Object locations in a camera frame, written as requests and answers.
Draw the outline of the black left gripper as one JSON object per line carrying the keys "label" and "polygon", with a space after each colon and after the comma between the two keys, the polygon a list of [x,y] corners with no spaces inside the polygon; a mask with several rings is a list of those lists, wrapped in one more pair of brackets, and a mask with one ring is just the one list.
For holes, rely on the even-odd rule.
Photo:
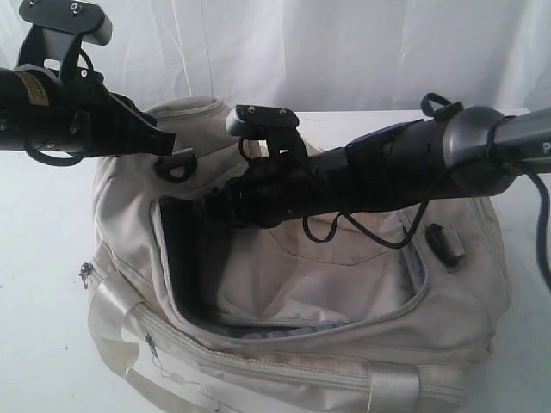
{"label": "black left gripper", "polygon": [[52,159],[55,151],[69,159],[173,153],[176,135],[130,98],[108,91],[101,73],[79,68],[63,81],[56,71],[27,68],[21,80],[28,95],[22,149],[34,159]]}

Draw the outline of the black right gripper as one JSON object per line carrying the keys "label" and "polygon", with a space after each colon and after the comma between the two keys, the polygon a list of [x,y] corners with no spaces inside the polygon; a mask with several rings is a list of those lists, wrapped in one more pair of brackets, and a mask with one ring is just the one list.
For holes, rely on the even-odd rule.
{"label": "black right gripper", "polygon": [[260,157],[203,199],[211,221],[273,228],[327,207],[327,194],[296,157]]}

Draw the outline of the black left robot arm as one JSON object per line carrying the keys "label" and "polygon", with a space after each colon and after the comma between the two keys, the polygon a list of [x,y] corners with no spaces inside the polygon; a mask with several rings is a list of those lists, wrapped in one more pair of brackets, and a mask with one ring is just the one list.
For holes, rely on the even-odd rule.
{"label": "black left robot arm", "polygon": [[63,83],[32,65],[1,70],[1,149],[61,152],[70,157],[169,156],[176,135],[157,128],[97,74]]}

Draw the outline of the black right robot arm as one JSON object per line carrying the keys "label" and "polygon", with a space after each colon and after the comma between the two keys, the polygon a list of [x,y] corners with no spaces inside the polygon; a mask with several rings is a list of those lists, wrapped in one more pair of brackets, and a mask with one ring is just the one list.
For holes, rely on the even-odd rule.
{"label": "black right robot arm", "polygon": [[550,170],[547,109],[507,118],[451,104],[315,155],[298,125],[283,108],[239,105],[228,115],[231,135],[262,140],[268,152],[204,198],[208,219],[272,228],[326,213],[390,212],[424,200],[500,194],[516,177],[506,159]]}

